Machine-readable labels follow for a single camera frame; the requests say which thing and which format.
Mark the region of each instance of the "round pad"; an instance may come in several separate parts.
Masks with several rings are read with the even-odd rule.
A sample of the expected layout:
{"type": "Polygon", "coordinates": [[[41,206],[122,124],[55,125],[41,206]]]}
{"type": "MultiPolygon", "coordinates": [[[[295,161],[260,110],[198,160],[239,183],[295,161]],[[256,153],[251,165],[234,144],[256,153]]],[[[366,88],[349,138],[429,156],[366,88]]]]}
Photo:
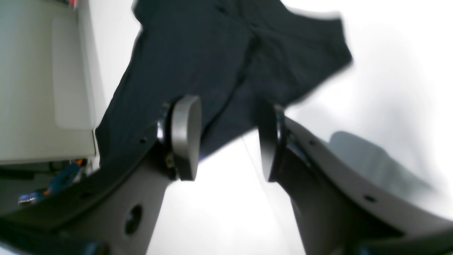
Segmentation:
{"type": "Polygon", "coordinates": [[[175,103],[171,117],[171,145],[182,181],[194,181],[197,176],[200,138],[200,98],[184,96],[175,103]]]}
{"type": "Polygon", "coordinates": [[[262,101],[257,114],[260,136],[261,164],[266,181],[276,181],[286,146],[283,108],[262,101]]]}

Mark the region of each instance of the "dark navy shirt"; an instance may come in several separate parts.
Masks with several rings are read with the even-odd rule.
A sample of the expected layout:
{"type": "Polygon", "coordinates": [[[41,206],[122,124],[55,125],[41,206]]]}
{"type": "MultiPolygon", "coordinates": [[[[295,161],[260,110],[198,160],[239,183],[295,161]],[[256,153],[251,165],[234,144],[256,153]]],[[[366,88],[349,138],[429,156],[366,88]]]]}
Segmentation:
{"type": "Polygon", "coordinates": [[[96,129],[101,162],[185,94],[202,101],[205,157],[255,126],[258,98],[287,106],[352,59],[340,19],[279,0],[139,0],[134,14],[142,31],[96,129]]]}

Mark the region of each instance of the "metal mounting arm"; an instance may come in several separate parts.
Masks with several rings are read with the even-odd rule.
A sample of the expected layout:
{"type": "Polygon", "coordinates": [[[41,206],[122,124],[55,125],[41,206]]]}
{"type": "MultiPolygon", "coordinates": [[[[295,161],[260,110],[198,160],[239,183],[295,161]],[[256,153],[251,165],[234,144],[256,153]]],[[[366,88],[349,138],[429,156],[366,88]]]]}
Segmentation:
{"type": "Polygon", "coordinates": [[[0,231],[0,243],[36,255],[145,254],[167,186],[196,177],[200,136],[198,97],[166,104],[159,121],[89,178],[2,217],[11,232],[0,231]]]}
{"type": "Polygon", "coordinates": [[[260,110],[264,176],[290,196],[307,255],[452,253],[453,222],[368,182],[282,108],[260,110]]]}

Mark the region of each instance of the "circular hole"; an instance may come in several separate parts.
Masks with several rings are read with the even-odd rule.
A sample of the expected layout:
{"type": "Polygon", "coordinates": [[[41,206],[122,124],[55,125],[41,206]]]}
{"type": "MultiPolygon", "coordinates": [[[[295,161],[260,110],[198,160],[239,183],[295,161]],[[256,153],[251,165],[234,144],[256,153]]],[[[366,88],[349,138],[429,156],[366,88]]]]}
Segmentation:
{"type": "Polygon", "coordinates": [[[125,232],[131,235],[137,231],[140,225],[142,216],[142,207],[140,205],[134,206],[126,218],[125,232]]]}
{"type": "Polygon", "coordinates": [[[363,198],[365,198],[365,200],[367,200],[368,202],[371,202],[371,203],[376,202],[376,198],[369,196],[369,195],[364,195],[363,198]]]}
{"type": "Polygon", "coordinates": [[[79,198],[80,199],[86,199],[86,198],[89,198],[93,195],[93,192],[92,191],[84,191],[83,193],[81,193],[79,195],[79,198]]]}

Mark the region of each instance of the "screw hole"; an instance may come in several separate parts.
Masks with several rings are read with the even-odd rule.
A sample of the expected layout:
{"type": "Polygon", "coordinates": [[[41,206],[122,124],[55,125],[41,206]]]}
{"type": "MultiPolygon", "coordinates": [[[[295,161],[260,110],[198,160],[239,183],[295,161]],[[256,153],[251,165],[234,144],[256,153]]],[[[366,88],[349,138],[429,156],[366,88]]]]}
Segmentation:
{"type": "Polygon", "coordinates": [[[134,234],[139,228],[142,216],[142,207],[140,205],[134,206],[126,218],[125,233],[127,235],[134,234]]]}
{"type": "Polygon", "coordinates": [[[372,196],[364,195],[363,198],[365,198],[365,200],[367,200],[368,202],[376,203],[376,198],[374,198],[372,196]]]}
{"type": "Polygon", "coordinates": [[[92,191],[84,191],[83,193],[81,193],[79,195],[79,198],[80,199],[87,199],[87,198],[91,197],[92,195],[93,195],[92,191]]]}

